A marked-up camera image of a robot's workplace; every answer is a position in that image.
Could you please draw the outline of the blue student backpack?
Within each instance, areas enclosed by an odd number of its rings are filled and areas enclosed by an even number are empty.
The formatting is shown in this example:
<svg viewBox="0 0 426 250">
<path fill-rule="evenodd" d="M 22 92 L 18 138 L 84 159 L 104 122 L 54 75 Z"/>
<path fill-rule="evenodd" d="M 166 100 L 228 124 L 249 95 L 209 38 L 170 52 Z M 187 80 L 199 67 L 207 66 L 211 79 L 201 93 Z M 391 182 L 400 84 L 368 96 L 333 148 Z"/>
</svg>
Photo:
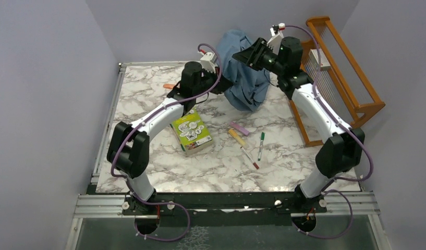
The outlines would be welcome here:
<svg viewBox="0 0 426 250">
<path fill-rule="evenodd" d="M 222 76 L 230 82 L 224 95 L 233 107 L 245 112 L 254 112 L 262 105 L 271 80 L 267 70 L 255 71 L 232 58 L 252 44 L 253 40 L 243 31 L 231 29 L 224 33 L 216 46 Z"/>
</svg>

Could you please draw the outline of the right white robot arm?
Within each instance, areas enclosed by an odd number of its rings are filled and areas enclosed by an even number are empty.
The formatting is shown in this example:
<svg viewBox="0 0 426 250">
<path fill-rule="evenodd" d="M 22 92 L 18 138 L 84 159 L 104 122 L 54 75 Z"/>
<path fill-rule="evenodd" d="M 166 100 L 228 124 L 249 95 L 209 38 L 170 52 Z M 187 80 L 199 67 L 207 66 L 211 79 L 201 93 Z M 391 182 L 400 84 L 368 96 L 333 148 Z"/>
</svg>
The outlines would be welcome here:
<svg viewBox="0 0 426 250">
<path fill-rule="evenodd" d="M 296 186 L 289 201 L 297 211 L 305 212 L 338 174 L 359 164 L 365 134 L 360 128 L 351 128 L 327 105 L 317 90 L 316 79 L 300 68 L 302 55 L 299 39 L 288 36 L 282 39 L 277 54 L 259 38 L 232 57 L 253 70 L 265 69 L 277 75 L 278 87 L 317 128 L 323 146 L 315 157 L 316 168 Z"/>
</svg>

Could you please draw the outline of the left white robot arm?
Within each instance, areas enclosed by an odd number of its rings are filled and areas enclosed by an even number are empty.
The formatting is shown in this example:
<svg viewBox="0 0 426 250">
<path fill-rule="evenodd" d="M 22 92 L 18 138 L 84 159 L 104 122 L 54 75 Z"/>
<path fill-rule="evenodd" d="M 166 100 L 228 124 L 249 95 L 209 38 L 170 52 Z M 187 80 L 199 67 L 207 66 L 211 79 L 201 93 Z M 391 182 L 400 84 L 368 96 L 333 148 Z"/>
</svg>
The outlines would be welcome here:
<svg viewBox="0 0 426 250">
<path fill-rule="evenodd" d="M 115 126 L 106 156 L 112 164 L 111 174 L 125 179 L 136 197 L 137 209 L 143 214 L 151 213 L 156 202 L 152 197 L 155 188 L 145 172 L 151 141 L 173 121 L 186 115 L 197 103 L 197 98 L 214 90 L 222 73 L 221 64 L 207 70 L 199 62 L 189 61 L 185 63 L 181 79 L 161 104 L 133 123 L 119 122 Z"/>
</svg>

